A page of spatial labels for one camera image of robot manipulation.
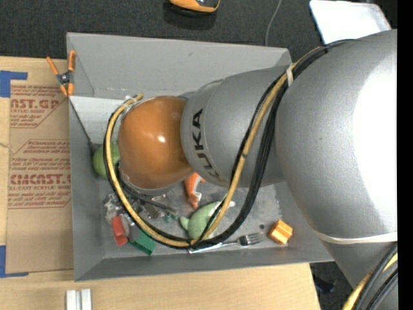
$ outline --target blue tape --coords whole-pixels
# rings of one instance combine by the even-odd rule
[[[0,278],[7,278],[9,276],[26,276],[27,273],[13,273],[6,274],[6,246],[0,245]]]
[[[15,80],[26,80],[27,72],[14,72],[0,70],[0,96],[3,98],[10,97],[10,82]]]

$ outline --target fork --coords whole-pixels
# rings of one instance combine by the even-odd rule
[[[188,253],[194,254],[194,253],[200,253],[203,251],[209,251],[211,249],[217,249],[221,248],[227,245],[238,245],[241,247],[248,247],[250,245],[255,245],[261,241],[264,240],[264,234],[263,233],[252,233],[252,234],[247,234],[244,236],[240,236],[237,240],[235,241],[230,241],[230,242],[220,242],[217,243],[216,245],[212,245],[210,247],[205,247],[205,248],[200,248],[200,249],[189,249]]]

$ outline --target red object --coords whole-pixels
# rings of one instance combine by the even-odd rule
[[[115,236],[125,236],[125,228],[123,227],[122,218],[120,216],[116,216],[112,220],[112,228],[114,230]]]
[[[128,238],[124,235],[115,236],[115,241],[117,245],[124,245],[128,243]]]

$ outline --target yellow cable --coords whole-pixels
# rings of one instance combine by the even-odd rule
[[[398,253],[396,253],[390,261],[388,261],[387,265],[383,269],[383,272],[385,272],[395,261],[398,260]],[[369,272],[366,274],[366,276],[360,281],[360,283],[357,285],[357,287],[353,290],[353,292],[350,294],[350,296],[347,298],[346,303],[344,304],[342,310],[352,310],[359,299],[360,293],[366,286],[368,279],[372,276],[373,271]]]
[[[291,66],[291,70],[293,70],[295,68],[295,66],[307,55],[311,54],[312,51],[308,52],[307,54],[305,54],[303,57],[301,57],[297,62],[293,63]],[[221,220],[223,219],[229,204],[234,196],[234,193],[237,189],[238,183],[239,183],[239,179],[241,177],[241,173],[243,171],[243,168],[245,166],[245,162],[246,162],[246,157],[249,153],[249,150],[252,146],[253,140],[258,132],[258,129],[263,121],[263,118],[265,116],[265,114],[267,113],[268,109],[271,106],[271,102],[274,100],[274,98],[276,97],[277,93],[280,91],[281,87],[284,85],[284,83],[287,81],[287,73],[284,73],[280,79],[277,81],[277,83],[273,86],[273,88],[271,89],[270,93],[268,94],[266,100],[264,101],[261,109],[259,110],[255,120],[254,120],[254,124],[251,128],[250,134],[248,135],[247,141],[245,142],[245,146],[243,148],[242,151],[242,155],[237,163],[237,167],[236,167],[236,171],[234,173],[234,177],[232,178],[232,182],[230,184],[230,187],[228,188],[228,193],[226,198],[224,199],[223,202],[223,206],[221,208],[221,210],[218,212],[218,215],[216,217],[216,219],[214,220],[213,224],[210,226],[210,228],[208,229],[208,231],[205,233],[203,240],[207,239],[208,236],[215,230],[215,228],[219,225],[219,223],[221,222]],[[131,104],[135,103],[136,101],[140,100],[143,97],[142,94],[129,99],[128,101],[126,101],[122,106],[120,106],[112,115],[112,117],[109,120],[108,123],[108,128],[106,131],[106,136],[105,136],[105,146],[106,146],[106,160],[108,163],[108,170],[109,170],[109,174],[113,180],[113,184],[114,184],[114,188],[117,191],[117,194],[119,196],[119,199],[121,200],[122,204],[125,206],[126,210],[128,211],[128,213],[133,217],[133,219],[136,221],[136,223],[138,224],[138,226],[140,226],[140,228],[142,228],[142,230],[144,230],[147,234],[149,234],[153,239],[163,243],[163,244],[167,244],[167,245],[171,245],[173,247],[188,247],[189,245],[194,245],[195,243],[197,243],[199,241],[199,238],[193,239],[190,241],[190,243],[186,242],[186,241],[177,241],[177,240],[172,240],[170,238],[166,238],[163,235],[159,234],[158,232],[154,231],[153,229],[151,229],[140,217],[139,215],[135,212],[135,210],[133,210],[131,204],[129,203],[128,199],[126,198],[125,194],[123,193],[122,187],[120,186],[119,180],[116,177],[116,173],[113,167],[113,162],[112,162],[112,155],[110,154],[110,144],[112,141],[112,133],[113,133],[113,129],[115,127],[116,121],[118,119],[118,117],[122,114],[122,112],[129,107]]]

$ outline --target gray box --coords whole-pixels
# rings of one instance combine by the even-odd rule
[[[267,232],[283,219],[294,228],[287,245],[267,238],[248,249],[235,246],[188,254],[158,244],[150,256],[128,244],[119,247],[105,220],[103,206],[103,200],[113,190],[92,167],[92,155],[103,142],[109,116],[127,96],[141,92],[145,98],[177,96],[245,71],[271,67],[284,70],[291,63],[287,49],[69,33],[67,50],[77,54],[72,75],[75,93],[70,97],[69,111],[75,280],[332,261],[285,182],[261,188],[246,222],[231,239],[245,233]],[[205,203],[220,200],[226,191],[207,183],[198,190]],[[185,196],[184,191],[177,184],[168,193],[173,203],[180,203],[177,206],[183,214],[187,208],[179,201]],[[236,217],[246,193],[246,189],[236,192],[236,205],[229,208],[219,229]],[[183,233],[173,223],[162,227],[172,234]]]

